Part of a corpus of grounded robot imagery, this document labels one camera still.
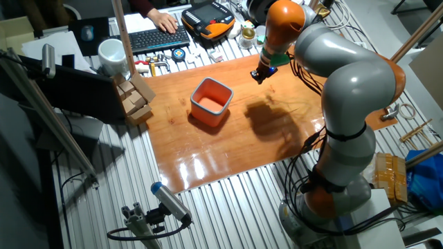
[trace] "white container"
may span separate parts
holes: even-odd
[[[126,76],[129,73],[125,49],[120,40],[107,39],[102,42],[98,47],[98,57],[106,74],[114,76],[122,73]]]

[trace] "stack of wooden blocks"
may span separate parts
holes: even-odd
[[[135,73],[130,80],[126,80],[119,73],[114,76],[114,86],[131,124],[139,125],[152,115],[149,103],[154,99],[155,93],[140,74]]]
[[[406,166],[403,158],[377,153],[372,183],[375,188],[386,191],[391,205],[408,202]]]

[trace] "orange controller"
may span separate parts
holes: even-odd
[[[183,23],[196,35],[206,39],[216,39],[224,35],[234,25],[235,18],[231,11],[216,2],[205,2],[181,14]]]

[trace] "monitor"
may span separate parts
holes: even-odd
[[[42,69],[42,61],[19,56],[27,66]],[[0,67],[0,93],[26,101],[14,82]],[[105,124],[123,125],[125,112],[112,86],[112,79],[65,66],[55,67],[53,79],[36,80],[53,107],[99,119]]]

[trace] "wooden board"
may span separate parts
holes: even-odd
[[[258,85],[249,74],[258,60],[258,55],[252,55],[145,78],[157,94],[150,104],[153,116],[147,121],[150,139],[161,180],[172,192],[293,156],[308,136],[323,127],[320,96],[293,76],[289,65]],[[218,128],[208,127],[190,113],[190,96],[205,77],[234,91]],[[396,123],[381,122],[380,115],[368,116],[373,129]]]

